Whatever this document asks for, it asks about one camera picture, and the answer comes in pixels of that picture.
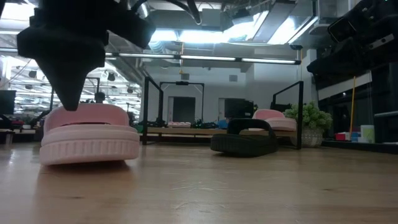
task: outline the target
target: yellow pole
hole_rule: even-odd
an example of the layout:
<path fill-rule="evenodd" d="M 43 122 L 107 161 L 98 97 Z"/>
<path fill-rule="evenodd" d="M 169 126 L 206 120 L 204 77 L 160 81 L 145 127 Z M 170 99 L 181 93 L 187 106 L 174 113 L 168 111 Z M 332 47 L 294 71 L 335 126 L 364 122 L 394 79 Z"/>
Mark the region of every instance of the yellow pole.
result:
<path fill-rule="evenodd" d="M 355 79 L 354 77 L 354 87 L 353 87 L 353 99 L 351 100 L 351 122 L 349 124 L 349 140 L 351 140 L 351 135 L 353 133 L 353 120 L 354 120 L 354 98 L 355 98 Z"/>

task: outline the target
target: computer monitor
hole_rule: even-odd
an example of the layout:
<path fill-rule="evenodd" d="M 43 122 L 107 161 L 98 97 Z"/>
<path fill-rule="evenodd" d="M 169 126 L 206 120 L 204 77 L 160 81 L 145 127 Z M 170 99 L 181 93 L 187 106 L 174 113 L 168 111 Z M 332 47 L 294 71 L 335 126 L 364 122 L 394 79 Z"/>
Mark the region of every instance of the computer monitor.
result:
<path fill-rule="evenodd" d="M 226 118 L 252 118 L 254 114 L 253 101 L 225 99 L 224 113 Z"/>
<path fill-rule="evenodd" d="M 14 114 L 15 90 L 0 90 L 0 114 Z"/>

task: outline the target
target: green plant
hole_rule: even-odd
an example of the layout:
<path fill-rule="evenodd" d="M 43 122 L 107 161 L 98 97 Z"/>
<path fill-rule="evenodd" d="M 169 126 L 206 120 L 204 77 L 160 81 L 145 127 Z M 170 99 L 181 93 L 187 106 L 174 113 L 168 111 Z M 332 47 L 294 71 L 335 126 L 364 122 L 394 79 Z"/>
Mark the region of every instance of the green plant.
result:
<path fill-rule="evenodd" d="M 299 106 L 292 105 L 291 109 L 287 109 L 284 112 L 286 118 L 293 118 L 296 121 L 299 118 Z M 303 105 L 303 126 L 312 129 L 322 128 L 330 129 L 332 118 L 330 113 L 320 111 L 314 101 L 311 101 L 307 105 Z"/>

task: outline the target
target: blue object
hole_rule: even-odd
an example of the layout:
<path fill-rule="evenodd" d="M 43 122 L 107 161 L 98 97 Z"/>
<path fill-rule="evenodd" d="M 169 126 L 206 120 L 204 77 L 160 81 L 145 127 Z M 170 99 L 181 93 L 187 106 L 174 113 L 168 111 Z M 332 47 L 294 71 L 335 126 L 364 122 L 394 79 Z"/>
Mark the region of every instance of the blue object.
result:
<path fill-rule="evenodd" d="M 217 125 L 220 129 L 228 129 L 228 123 L 226 122 L 226 119 L 219 120 Z"/>
<path fill-rule="evenodd" d="M 358 142 L 358 133 L 357 132 L 353 132 L 351 134 L 351 142 Z"/>

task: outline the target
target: red object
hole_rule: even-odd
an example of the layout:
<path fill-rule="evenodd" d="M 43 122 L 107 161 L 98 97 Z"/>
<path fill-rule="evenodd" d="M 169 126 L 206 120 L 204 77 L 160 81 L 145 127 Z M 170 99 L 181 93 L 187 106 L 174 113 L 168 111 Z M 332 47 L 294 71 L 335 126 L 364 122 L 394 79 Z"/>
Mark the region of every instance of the red object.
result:
<path fill-rule="evenodd" d="M 346 134 L 335 134 L 336 140 L 337 141 L 345 141 L 346 140 Z"/>

